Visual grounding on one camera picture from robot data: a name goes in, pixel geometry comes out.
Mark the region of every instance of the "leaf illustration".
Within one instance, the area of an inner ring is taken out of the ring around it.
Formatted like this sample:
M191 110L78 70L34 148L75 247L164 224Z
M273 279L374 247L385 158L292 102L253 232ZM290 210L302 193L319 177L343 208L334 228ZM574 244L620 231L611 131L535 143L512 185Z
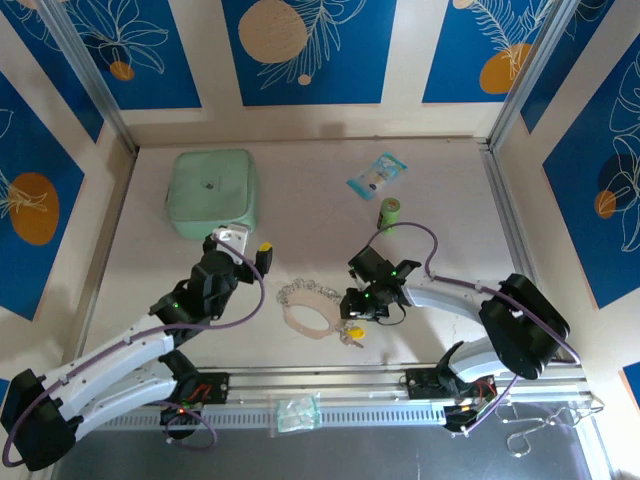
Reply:
M127 25L123 30L120 40L124 43L144 45L145 47L157 47L167 41L169 30L158 28L150 22L136 20Z
M540 0L538 6L534 8L533 3L529 0L529 5L519 19L521 38L518 39L518 43L526 42L531 35L538 31L549 16L549 12L551 12L554 3L555 0Z
M0 109L0 138L4 137L4 134L9 130L12 117L13 110L7 110L6 108Z
M609 129L618 134L635 134L640 131L640 72L636 63L629 65L622 77L618 96L611 109Z
M154 69L158 73L164 73L164 62L155 50L143 45L130 45L131 59L145 67Z
M576 7L574 15L580 17L584 22L595 22L604 12L609 0L586 0L581 1Z
M475 0L469 9L476 14L480 32L491 39L495 50L509 50L517 43L514 37L519 31L519 23L510 0Z
M89 5L90 10L93 12L94 19L97 19L97 22L94 22L94 25L100 25L100 31L104 32L107 37L113 39L117 38L118 26L115 23L115 19L111 17L109 10L100 2L92 2L91 0L88 0L87 5Z
M640 247L640 203L636 198L622 214L621 250L626 253L634 252Z
M353 0L295 0L291 6L296 10L307 29L307 43L291 60L277 64L263 64L259 77L266 77L261 90L281 79L293 82L301 75L313 77L322 68L323 62L331 60L332 50L340 51L342 42L338 25L354 18L367 0L359 0L355 9L345 16L345 5Z

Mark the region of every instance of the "yellow-green cylinder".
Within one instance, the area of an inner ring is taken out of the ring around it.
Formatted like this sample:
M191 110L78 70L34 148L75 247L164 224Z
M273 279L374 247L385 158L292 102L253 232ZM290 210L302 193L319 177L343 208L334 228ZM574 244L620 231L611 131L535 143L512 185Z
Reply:
M400 202L395 198L385 198L380 206L378 215L378 230L392 225L398 221L400 215ZM382 233L391 233L393 228L389 228Z

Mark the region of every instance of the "small plastic bag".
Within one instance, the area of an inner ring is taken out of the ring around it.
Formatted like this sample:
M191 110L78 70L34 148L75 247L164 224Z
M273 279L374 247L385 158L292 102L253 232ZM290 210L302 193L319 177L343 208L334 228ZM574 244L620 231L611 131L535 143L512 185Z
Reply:
M404 163L387 152L380 155L360 175L347 180L347 185L365 200L371 200L378 190L406 169L407 166Z
M290 435L316 430L322 416L317 395L271 398L271 436Z

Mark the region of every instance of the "white table surface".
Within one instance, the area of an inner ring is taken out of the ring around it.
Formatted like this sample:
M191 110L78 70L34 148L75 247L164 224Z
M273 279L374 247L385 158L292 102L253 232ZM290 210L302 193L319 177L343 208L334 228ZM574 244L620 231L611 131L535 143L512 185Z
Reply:
M347 262L375 232L380 202L402 204L400 220L428 225L440 249L432 267L469 280L501 280L513 263L478 145L472 140L349 140L255 143L195 148L142 148L129 187L106 273L90 320L85 352L124 331L176 282L188 278L202 255L199 241L181 238L169 223L164 200L174 159L184 151L246 148L256 160L260 216L251 235L250 258L264 242L274 246L267 299L250 322L204 332L181 349L196 366L262 367L435 362L458 340L484 334L467 319L432 309L409 309L395 327L360 322L364 349L346 347L337 335L306 338L287 325L276 294L301 277L344 292L354 286ZM346 180L381 153L392 152L408 166L395 183L371 201L358 197ZM374 247L393 263L423 262L430 238L412 227L381 235ZM410 283L425 281L414 271ZM259 298L257 285L240 284L220 322L249 313ZM312 313L303 323L322 328Z

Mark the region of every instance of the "wire cable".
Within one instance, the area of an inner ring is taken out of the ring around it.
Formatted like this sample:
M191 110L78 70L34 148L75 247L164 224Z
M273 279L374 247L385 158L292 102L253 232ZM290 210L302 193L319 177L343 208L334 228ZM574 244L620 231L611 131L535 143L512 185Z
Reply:
M253 275L258 280L258 284L260 285L260 300L258 301L258 305L256 306L256 308L254 308L251 313L249 313L247 316L245 316L245 317L243 317L243 318L241 318L239 320L236 320L236 321L230 322L230 323L226 323L224 325L192 325L192 324L188 324L188 323L176 323L176 324L172 324L172 325L163 325L163 326L160 326L160 327L154 327L154 328L150 328L148 330L144 330L144 331L139 332L139 333L137 333L135 335L132 335L130 337L129 343L126 343L124 340L122 340L122 341L120 341L118 343L115 343L115 344L111 345L110 347L106 348L105 350L103 350L102 352L97 353L96 355L91 357L86 362L78 365L77 367L75 367L73 370L71 370L67 374L67 379L71 380L73 377L76 377L77 375L79 375L82 372L84 372L87 368L91 367L92 365L95 365L100 360L103 360L104 358L108 357L109 355L111 355L114 352L117 352L121 348L126 348L128 346L131 346L135 342L137 342L138 340L141 340L143 338L149 337L151 335L155 335L156 333L159 333L159 332L166 332L168 330L172 330L172 331L175 331L175 330L196 330L196 331L199 331L199 332L203 332L205 330L223 330L223 329L226 329L226 328L232 328L232 327L241 325L241 324L247 322L248 320L252 319L258 313L258 311L262 308L262 305L264 304L264 300L265 300L265 297L266 297L266 289L265 289L265 285L264 285L264 280L262 279L262 276L260 275L260 272L258 272L258 269L255 267L255 265L253 265L253 263L248 258L246 258L244 255L242 255L240 252L238 252L235 248L233 248L233 247L227 245L226 243L222 242L217 236L213 236L213 240L218 245L220 245L222 248L225 248L225 249L229 250L231 253L233 253L238 258L240 258L251 269L251 271L253 272ZM31 413L40 404L40 402L42 402L42 400L44 400L45 398L50 396L53 392L58 390L62 385L63 385L63 383L62 383L61 380L56 380L49 388L45 389L40 395L38 395L35 398L35 400L33 402L31 402L29 404L29 406L27 408L25 408L24 411L20 414L20 416L16 420L16 423L13 425L13 428L11 428L11 430L9 431L9 435L8 435L7 440L6 440L6 442L4 444L4 447L2 449L2 463L3 463L3 465L5 467L13 468L13 467L18 467L18 466L24 464L24 460L19 460L17 462L12 462L9 459L9 452L11 450L11 445L13 445L13 442L14 442L14 440L16 438L18 430L20 429L22 424L25 422L27 417L29 417L29 415L31 415Z
M367 242L367 246L371 245L371 242L373 242L373 240L380 235L382 232L384 232L385 230L389 229L389 228L393 228L393 227L400 227L403 225L407 225L407 226L411 226L411 227L416 227L419 228L421 230L424 230L425 232L427 232L429 235L431 235L431 238L433 239L433 249L431 250L431 252L429 253L429 255L427 256L427 259L424 262L424 271L427 274L427 276L429 278L431 278L432 280L436 281L436 282L441 282L441 283L447 283L449 285L456 285L458 287L464 287L464 288L468 288L471 290L476 290L476 284L475 283L471 283L471 282L467 282L465 280L458 280L455 278L451 278L451 277L444 277L441 275L434 275L431 272L431 261L433 260L433 257L436 254L436 251L438 250L438 237L436 236L436 234L433 232L433 230L431 230L428 227L425 227L424 225L421 225L419 223L415 223L415 222L398 222L398 223L393 223L391 225L388 225L386 227L381 228L380 230L378 230L376 233L373 234L373 236L369 239L369 241ZM547 335L549 335L551 338L553 338L564 350L566 350L569 355L571 355L571 357L573 358L573 365L581 365L582 364L582 360L580 359L580 355L578 355L578 352L576 352L566 341L564 338L562 338L560 335L558 335L558 333L553 330L549 325L547 325L544 321L542 321L542 319L540 317L538 317L535 313L533 313L531 310L529 310L528 308L526 308L524 305L522 305L520 302L516 301L515 299L511 298L508 295L505 295L502 292L499 292L497 290L494 290L493 288L489 288L489 287L485 287L485 286L480 286L480 290L483 293L487 293L489 295L494 295L502 300L504 300L505 302L511 304L511 306L516 309L516 310L520 310L523 314L525 314L533 323L535 323L538 327L540 327Z
M386 227L381 228L380 230L378 230L376 233L374 233L371 236L371 238L367 242L367 246L371 245L371 242L373 242L373 240L378 235L380 235L382 232L384 232L385 230L387 230L389 228L404 226L404 225L411 226L411 227L416 227L416 228L419 228L421 230L424 230L433 239L433 248L431 249L431 252L429 253L429 255L427 256L427 259L424 262L424 271L425 271L425 273L427 274L427 276L429 278L431 278L433 281L436 281L436 282L447 283L449 285L456 285L456 286L459 286L459 287L464 287L464 288L468 288L468 289L471 289L471 290L476 290L476 284L475 283L467 282L465 280L458 280L458 279L451 278L451 277L444 277L444 276L440 276L440 275L434 275L432 273L432 271L431 271L431 261L433 260L433 257L435 256L435 254L436 254L436 252L438 250L439 243L438 243L437 235L429 227L426 227L426 226L421 225L421 224L416 223L416 222L397 222L397 223L394 223L394 224L391 224L391 225L387 225ZM524 305L522 305L520 302L516 301L515 299L511 298L508 295L505 295L502 292L499 292L497 290L494 290L492 288L485 287L485 286L480 286L479 288L480 288L481 292L489 294L489 295L494 295L494 296L504 300L505 302L509 303L514 309L521 311L533 323L535 323L545 333L547 333L551 338L553 338L558 343L558 345L560 345L565 351L567 351L569 353L569 355L571 355L571 357L573 358L573 362L572 363L567 363L567 365L581 365L582 364L582 360L580 359L580 355L578 355L578 352L576 352L565 341L564 338L562 338L560 335L558 335L558 333L555 330L553 330L551 327L549 327L549 325L547 325L541 318L539 318L531 310L529 310ZM484 414L473 425L471 425L469 428L463 429L461 434L464 434L465 436L469 435L469 433L471 433L473 430L475 430L484 420L486 420L489 417L489 415L496 408L498 408L498 406L507 397L507 395L509 395L509 392L511 391L511 389L513 388L515 383L518 381L518 378L519 377L517 375L514 376L513 380L511 380L511 382L509 383L507 388L500 394L500 396L498 398L496 398L492 402L492 404L489 407L486 408Z
M491 393L493 393L494 395L498 395L498 392L496 392L495 387L491 385L489 382L487 382L486 380L479 380L478 382L480 383L480 385L486 385L487 387L489 387L489 390L491 390Z
M211 432L211 442L209 442L207 445L204 445L201 447L196 445L188 445L184 442L181 442L180 440L176 440L169 436L169 427L173 425L177 420L180 419L180 417L173 417L171 420L169 420L169 422L167 422L167 424L164 427L164 434L167 436L167 439L169 438L171 439L171 442L170 442L171 445L184 448L185 450L191 450L192 452L202 452L202 451L210 450L218 444L218 434L215 428L213 428L213 425L211 425L204 417L194 412L193 410L185 409L182 405L178 405L177 403L165 402L165 401L153 402L152 405L158 405L160 407L175 408L176 410L182 409L184 410L184 413L196 419L198 422L200 422L205 427L207 427L207 430L209 430L209 432Z

